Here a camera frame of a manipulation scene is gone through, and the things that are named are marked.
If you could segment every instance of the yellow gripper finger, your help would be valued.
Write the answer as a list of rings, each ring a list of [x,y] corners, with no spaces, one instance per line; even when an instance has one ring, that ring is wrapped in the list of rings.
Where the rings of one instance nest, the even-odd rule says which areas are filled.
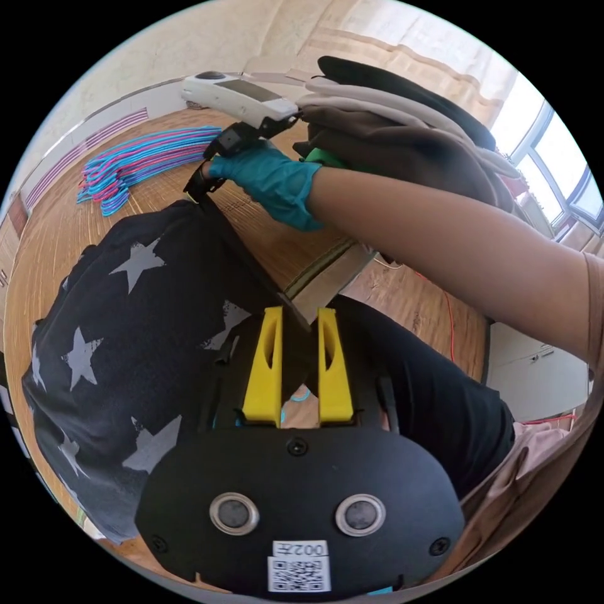
[[[335,310],[319,309],[318,331],[320,422],[349,423],[354,409]]]
[[[243,401],[243,415],[252,423],[281,426],[283,308],[264,310],[264,320]]]

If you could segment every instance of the blue glove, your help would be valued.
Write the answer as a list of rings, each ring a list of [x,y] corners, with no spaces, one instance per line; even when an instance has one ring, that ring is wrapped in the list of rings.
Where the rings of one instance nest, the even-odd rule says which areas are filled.
[[[320,167],[294,161],[263,140],[229,159],[217,155],[209,173],[211,178],[238,184],[275,220],[300,231],[315,231],[322,225],[306,210],[306,200]]]

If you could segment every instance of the screw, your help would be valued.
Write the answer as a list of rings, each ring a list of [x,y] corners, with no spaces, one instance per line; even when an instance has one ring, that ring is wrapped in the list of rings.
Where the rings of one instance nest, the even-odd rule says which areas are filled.
[[[308,445],[305,440],[292,439],[288,442],[288,453],[294,457],[301,457],[308,451]]]
[[[441,537],[440,539],[437,539],[430,546],[430,555],[431,556],[442,556],[442,554],[444,554],[447,551],[447,549],[449,549],[450,545],[451,545],[450,539],[448,539],[447,537]]]
[[[168,544],[159,535],[151,537],[151,545],[153,550],[158,554],[165,554],[168,551]]]

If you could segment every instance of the sleeve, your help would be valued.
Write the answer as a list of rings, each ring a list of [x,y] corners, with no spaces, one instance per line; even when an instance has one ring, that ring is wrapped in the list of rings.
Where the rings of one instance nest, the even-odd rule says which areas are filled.
[[[585,254],[590,287],[590,375],[595,384],[604,381],[604,260]]]

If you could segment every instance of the star-print shirt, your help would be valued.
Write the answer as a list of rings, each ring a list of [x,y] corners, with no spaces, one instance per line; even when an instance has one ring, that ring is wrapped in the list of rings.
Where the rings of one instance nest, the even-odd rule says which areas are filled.
[[[34,326],[23,389],[38,446],[115,543],[138,535],[147,476],[196,425],[200,368],[232,327],[282,303],[233,237],[213,204],[124,218],[83,251]]]

